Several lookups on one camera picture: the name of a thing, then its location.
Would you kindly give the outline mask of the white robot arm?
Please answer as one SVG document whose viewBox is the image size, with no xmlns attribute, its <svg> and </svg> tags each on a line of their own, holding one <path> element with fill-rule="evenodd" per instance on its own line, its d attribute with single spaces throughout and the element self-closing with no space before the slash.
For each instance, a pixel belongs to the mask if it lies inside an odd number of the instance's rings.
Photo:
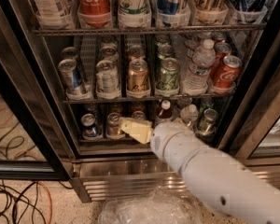
<svg viewBox="0 0 280 224">
<path fill-rule="evenodd" d="M 121 117 L 119 126 L 139 143 L 149 143 L 209 209 L 249 224 L 280 224 L 280 190 L 229 154 L 206 145 L 184 124 L 166 121 L 152 127 L 148 120 Z"/>
</svg>

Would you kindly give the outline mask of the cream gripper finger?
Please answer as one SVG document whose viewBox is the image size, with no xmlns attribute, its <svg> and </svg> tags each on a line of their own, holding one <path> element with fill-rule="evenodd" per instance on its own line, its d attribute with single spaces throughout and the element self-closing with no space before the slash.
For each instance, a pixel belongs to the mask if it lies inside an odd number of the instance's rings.
<svg viewBox="0 0 280 224">
<path fill-rule="evenodd" d="M 153 133 L 152 122 L 148 120 L 119 118 L 120 128 L 141 144 L 147 144 Z"/>
</svg>

